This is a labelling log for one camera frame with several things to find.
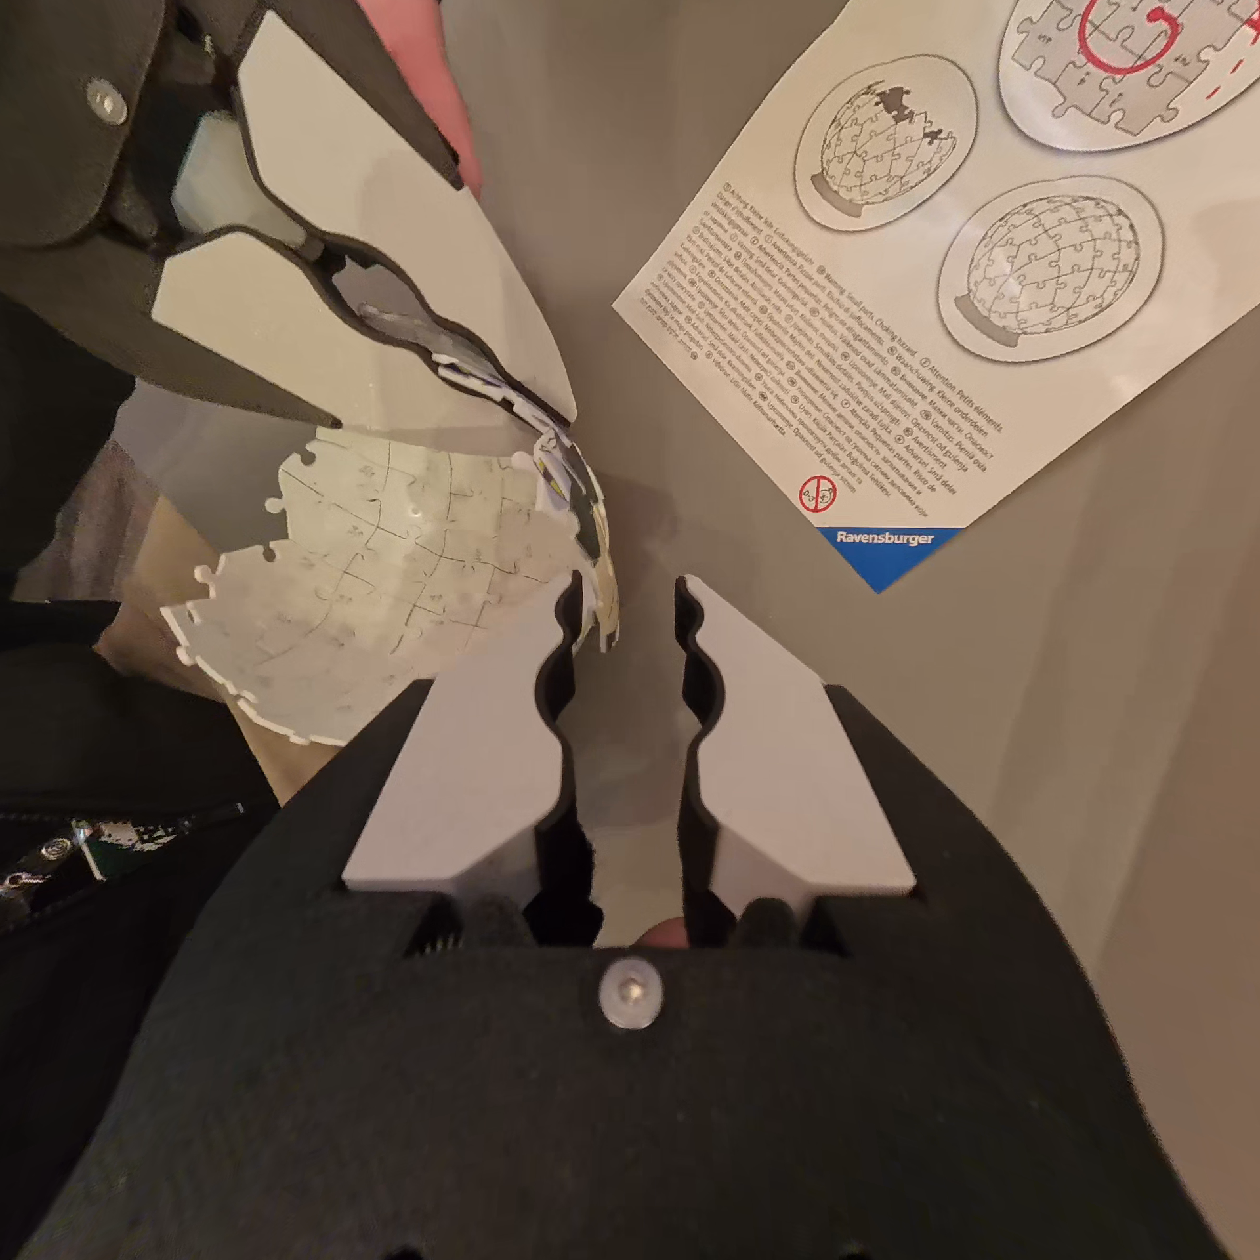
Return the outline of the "white instruction leaflet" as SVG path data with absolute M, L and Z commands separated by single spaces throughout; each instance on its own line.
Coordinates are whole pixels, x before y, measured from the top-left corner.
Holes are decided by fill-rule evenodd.
M 845 2 L 620 319 L 873 592 L 1258 307 L 1258 2 Z

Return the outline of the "person's left hand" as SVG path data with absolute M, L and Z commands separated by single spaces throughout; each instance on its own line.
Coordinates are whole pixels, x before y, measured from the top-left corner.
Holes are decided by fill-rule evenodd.
M 408 89 L 443 133 L 458 158 L 460 177 L 475 197 L 482 170 L 465 99 L 448 65 L 439 2 L 360 2 Z

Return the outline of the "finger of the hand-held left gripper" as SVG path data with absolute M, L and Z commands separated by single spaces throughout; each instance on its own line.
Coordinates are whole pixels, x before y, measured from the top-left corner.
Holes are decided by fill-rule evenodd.
M 436 314 L 346 304 L 305 261 L 252 230 L 165 260 L 153 324 L 308 403 L 344 431 L 408 444 L 523 444 L 557 414 L 471 330 Z
M 237 66 L 260 185 L 324 237 L 366 247 L 508 380 L 560 417 L 576 403 L 544 313 L 471 191 L 456 191 L 270 10 Z

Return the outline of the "partly built puzzle ball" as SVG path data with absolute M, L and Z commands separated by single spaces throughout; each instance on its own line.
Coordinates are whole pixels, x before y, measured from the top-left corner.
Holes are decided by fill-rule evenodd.
M 511 455 L 456 455 L 321 431 L 278 468 L 286 535 L 198 565 L 165 607 L 175 653 L 250 723 L 341 748 L 405 686 L 473 650 L 552 578 L 583 576 L 576 641 L 619 636 L 602 488 L 566 426 L 425 314 L 355 307 L 372 333 L 435 352 L 439 378 L 508 403 Z

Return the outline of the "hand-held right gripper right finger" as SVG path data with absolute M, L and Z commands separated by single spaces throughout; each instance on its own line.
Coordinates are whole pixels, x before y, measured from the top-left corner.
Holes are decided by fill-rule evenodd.
M 685 748 L 677 842 L 689 947 L 754 902 L 803 927 L 818 900 L 904 898 L 917 878 L 827 684 L 694 574 L 675 582 Z

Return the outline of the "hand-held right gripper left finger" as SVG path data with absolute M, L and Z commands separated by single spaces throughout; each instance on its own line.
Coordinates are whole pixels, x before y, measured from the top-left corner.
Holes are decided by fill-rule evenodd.
M 343 868 L 346 890 L 501 898 L 541 945 L 595 941 L 594 850 L 559 730 L 583 597 L 576 570 L 551 578 L 432 679 Z

